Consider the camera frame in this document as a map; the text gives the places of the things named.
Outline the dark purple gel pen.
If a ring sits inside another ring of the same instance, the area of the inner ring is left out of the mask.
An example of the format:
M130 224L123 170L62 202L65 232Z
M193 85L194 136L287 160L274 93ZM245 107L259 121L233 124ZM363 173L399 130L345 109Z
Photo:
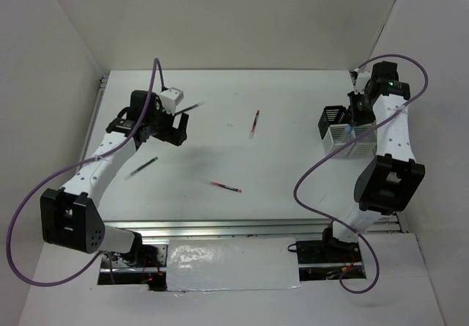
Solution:
M201 106L203 106L203 105L204 105L204 102L195 103L195 104L193 104L193 105L191 105L191 106L188 106L188 107L186 107L186 108L184 108L184 109L182 109L182 110L177 111L177 112L175 113L175 116L178 116L178 115L183 114L183 113L187 113L187 112L189 112L189 111L191 111L191 110L193 110L193 109L195 109L195 108L201 107Z

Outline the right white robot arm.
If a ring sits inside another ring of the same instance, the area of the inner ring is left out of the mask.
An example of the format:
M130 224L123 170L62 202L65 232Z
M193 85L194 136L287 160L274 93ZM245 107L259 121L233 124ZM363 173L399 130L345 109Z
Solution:
M403 211L425 175L410 145L407 101L410 86L394 62L378 62L369 73L352 73L350 104L326 106L318 128L333 158L371 155L358 176L352 206L322 233L321 256L337 261L358 246L358 234L376 221Z

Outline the white mesh organizer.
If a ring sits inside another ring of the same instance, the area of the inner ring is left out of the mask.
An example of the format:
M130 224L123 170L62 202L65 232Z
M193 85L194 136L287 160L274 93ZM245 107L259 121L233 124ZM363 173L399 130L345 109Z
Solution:
M351 134L345 133L346 124L331 125L322 139L322 146L326 155L336 151L347 142L356 139L366 131L372 128L372 125L361 125L354 127ZM368 158L376 155L377 137L373 132L367 137L356 141L346 149L336 153L333 158Z

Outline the white foil cover board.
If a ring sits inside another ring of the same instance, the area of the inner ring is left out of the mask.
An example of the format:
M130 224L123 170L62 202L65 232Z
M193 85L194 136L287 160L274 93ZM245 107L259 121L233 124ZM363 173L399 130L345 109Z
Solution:
M282 290L300 286L292 238L171 240L166 259L170 291Z

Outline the red gel pen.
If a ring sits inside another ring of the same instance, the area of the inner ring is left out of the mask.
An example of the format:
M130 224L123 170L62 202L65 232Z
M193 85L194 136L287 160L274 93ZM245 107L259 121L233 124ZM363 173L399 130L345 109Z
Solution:
M222 184L222 183L219 183L219 182L215 182L215 181L209 181L209 183L213 186L216 186L216 187L219 187L219 188L223 188L225 190L230 190L230 191L233 191L233 192L236 192L236 193L242 193L242 190L239 189L239 188L235 188L235 187L232 187L232 186L229 186L229 185L225 185L225 184Z
M254 121L253 121L253 124L251 126L250 133L249 133L249 138L250 139L254 138L254 134L255 134L255 131L256 131L256 126L257 126L257 123L258 123L258 120L259 120L259 115L260 115L260 110L258 109L258 110L256 110Z

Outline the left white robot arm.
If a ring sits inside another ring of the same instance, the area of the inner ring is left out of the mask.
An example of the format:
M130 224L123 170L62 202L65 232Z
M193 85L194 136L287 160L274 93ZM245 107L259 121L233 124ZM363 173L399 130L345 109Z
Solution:
M183 113L173 126L180 89L158 94L135 90L130 105L106 128L103 140L76 175L59 189L46 189L40 197L43 239L46 243L83 253L118 253L129 267L144 260L141 235L104 224L98 207L107 187L140 146L154 137L180 146L187 138L189 116Z

